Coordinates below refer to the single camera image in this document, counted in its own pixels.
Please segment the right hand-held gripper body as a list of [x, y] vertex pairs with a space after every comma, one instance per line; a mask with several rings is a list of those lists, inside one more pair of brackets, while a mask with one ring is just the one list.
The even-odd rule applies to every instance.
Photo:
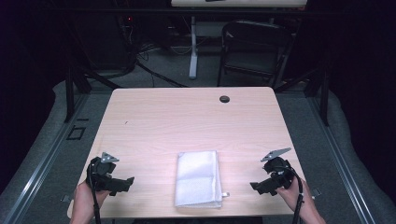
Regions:
[[290, 151], [290, 147], [276, 149], [265, 155], [261, 162], [265, 161], [263, 169], [270, 177], [262, 182], [265, 189], [288, 189], [291, 185], [293, 173], [290, 163], [281, 158], [281, 155]]

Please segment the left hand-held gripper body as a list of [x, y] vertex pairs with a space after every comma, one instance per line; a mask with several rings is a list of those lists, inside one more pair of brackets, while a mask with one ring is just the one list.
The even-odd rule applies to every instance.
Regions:
[[103, 152], [101, 157], [95, 157], [87, 168], [87, 183], [94, 190], [124, 190], [125, 184], [121, 179], [113, 178], [112, 172], [119, 159]]

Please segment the white mesh laundry bag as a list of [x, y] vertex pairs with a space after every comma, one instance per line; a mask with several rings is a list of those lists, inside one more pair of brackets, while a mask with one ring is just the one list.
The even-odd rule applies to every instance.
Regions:
[[221, 208], [228, 196], [222, 192], [216, 150], [178, 154], [175, 207]]

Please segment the person's right hand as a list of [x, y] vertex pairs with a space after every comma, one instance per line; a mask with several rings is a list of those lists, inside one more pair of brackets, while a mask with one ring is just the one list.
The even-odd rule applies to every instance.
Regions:
[[296, 177], [294, 177], [288, 189], [276, 189], [277, 194], [280, 195], [280, 197], [284, 200], [284, 202], [292, 211], [296, 209], [298, 196], [300, 195], [299, 184], [302, 184], [303, 187], [304, 197], [302, 204], [305, 202], [314, 203], [309, 187], [303, 179], [298, 180]]

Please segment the person's left hand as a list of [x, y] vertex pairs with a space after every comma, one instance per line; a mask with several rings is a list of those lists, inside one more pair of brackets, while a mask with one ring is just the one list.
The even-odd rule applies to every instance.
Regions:
[[85, 182], [78, 184], [78, 186], [75, 189], [72, 216], [74, 214], [94, 215], [93, 205], [94, 205], [94, 201], [93, 201], [91, 188]]

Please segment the black tape square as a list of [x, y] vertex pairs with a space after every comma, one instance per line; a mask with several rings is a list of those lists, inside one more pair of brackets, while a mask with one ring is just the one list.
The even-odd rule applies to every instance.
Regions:
[[74, 125], [68, 135], [66, 136], [67, 140], [80, 140], [86, 131], [85, 127], [79, 127]]

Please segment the black folding chair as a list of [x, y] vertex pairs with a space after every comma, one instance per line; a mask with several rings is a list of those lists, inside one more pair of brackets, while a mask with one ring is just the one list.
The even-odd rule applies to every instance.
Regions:
[[292, 33], [277, 24], [231, 21], [221, 30], [217, 86], [228, 71], [262, 77], [274, 88], [293, 43]]

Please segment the dark equipment cabinet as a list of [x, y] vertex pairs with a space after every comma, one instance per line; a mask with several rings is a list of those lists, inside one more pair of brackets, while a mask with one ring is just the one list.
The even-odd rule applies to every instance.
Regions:
[[77, 14], [75, 25], [81, 45], [94, 70], [134, 69], [135, 56], [128, 47], [118, 17], [107, 14]]

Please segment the white desk leg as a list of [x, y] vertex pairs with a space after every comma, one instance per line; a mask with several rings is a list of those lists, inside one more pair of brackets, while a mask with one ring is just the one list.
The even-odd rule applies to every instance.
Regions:
[[190, 62], [190, 72], [189, 78], [196, 79], [197, 78], [197, 64], [198, 64], [198, 55], [197, 55], [197, 41], [196, 41], [196, 21], [195, 18], [191, 18], [191, 62]]

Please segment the aluminium floor rail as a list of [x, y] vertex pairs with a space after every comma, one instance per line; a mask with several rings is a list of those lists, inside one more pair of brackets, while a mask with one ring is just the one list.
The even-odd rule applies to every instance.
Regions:
[[327, 142], [330, 145], [330, 154], [332, 160], [335, 164], [337, 172], [339, 173], [343, 185], [346, 188], [346, 192], [352, 202], [356, 213], [362, 224], [376, 224], [373, 214], [371, 213], [366, 201], [363, 199], [363, 195], [361, 193], [360, 188], [355, 181], [348, 165], [347, 161], [344, 158], [344, 155], [341, 151], [341, 148], [338, 146], [334, 135], [332, 134], [332, 130], [329, 126], [326, 126], [324, 121], [322, 120], [319, 114], [319, 105], [315, 98], [307, 98], [307, 102], [311, 108], [311, 111], [316, 118], [318, 126], [321, 131], [325, 135]]
[[72, 104], [75, 111], [65, 122], [66, 100], [58, 96], [36, 140], [31, 146], [20, 168], [11, 178], [6, 189], [0, 194], [0, 224], [20, 224], [37, 192], [56, 160], [61, 145], [72, 129], [76, 115], [85, 105], [89, 96], [78, 95]]

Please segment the black frame post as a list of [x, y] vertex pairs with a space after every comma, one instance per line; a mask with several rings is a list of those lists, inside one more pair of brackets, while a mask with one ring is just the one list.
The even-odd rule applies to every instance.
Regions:
[[72, 69], [69, 69], [65, 76], [65, 90], [66, 90], [66, 116], [65, 122], [68, 122], [74, 115], [74, 83]]
[[325, 126], [329, 125], [328, 121], [328, 97], [329, 97], [329, 75], [327, 69], [322, 72], [321, 95], [320, 95], [320, 117]]

